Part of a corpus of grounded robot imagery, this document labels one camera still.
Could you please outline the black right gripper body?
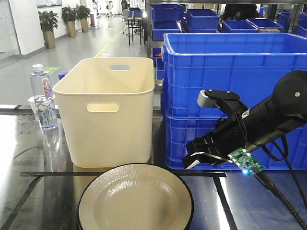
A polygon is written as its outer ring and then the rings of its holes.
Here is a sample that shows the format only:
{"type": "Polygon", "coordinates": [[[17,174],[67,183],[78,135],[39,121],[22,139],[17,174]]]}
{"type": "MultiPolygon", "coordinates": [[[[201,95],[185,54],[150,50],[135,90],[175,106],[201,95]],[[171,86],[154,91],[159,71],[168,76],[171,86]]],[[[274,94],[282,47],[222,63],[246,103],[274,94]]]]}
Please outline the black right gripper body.
{"type": "Polygon", "coordinates": [[[227,158],[227,155],[238,148],[248,148],[248,132],[242,115],[235,115],[232,121],[229,117],[220,117],[212,132],[214,137],[213,155],[227,158]]]}

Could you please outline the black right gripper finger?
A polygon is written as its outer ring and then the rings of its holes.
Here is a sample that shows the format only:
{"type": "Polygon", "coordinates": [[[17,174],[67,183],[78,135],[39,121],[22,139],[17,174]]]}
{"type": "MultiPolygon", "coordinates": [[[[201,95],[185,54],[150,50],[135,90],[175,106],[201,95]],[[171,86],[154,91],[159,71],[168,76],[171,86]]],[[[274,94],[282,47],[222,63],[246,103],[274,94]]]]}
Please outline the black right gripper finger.
{"type": "Polygon", "coordinates": [[[187,153],[205,152],[215,153],[213,134],[206,134],[195,138],[186,144],[187,153]]]}
{"type": "Polygon", "coordinates": [[[182,162],[185,169],[191,169],[200,163],[210,165],[217,165],[226,162],[233,163],[233,161],[228,158],[213,155],[207,152],[195,152],[192,154],[188,154],[182,159],[182,162]]]}

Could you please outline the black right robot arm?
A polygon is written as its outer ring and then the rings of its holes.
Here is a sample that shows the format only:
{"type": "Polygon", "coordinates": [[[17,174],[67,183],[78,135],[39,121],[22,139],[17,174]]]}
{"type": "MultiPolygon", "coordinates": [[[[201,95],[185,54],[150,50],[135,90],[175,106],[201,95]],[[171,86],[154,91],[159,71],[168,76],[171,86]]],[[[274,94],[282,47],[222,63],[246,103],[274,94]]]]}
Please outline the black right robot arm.
{"type": "Polygon", "coordinates": [[[227,115],[215,128],[186,144],[185,169],[199,163],[217,165],[230,162],[229,154],[239,148],[254,151],[303,126],[307,122],[307,73],[295,70],[282,76],[273,93],[248,108],[238,94],[201,90],[200,107],[217,108],[227,115]]]}

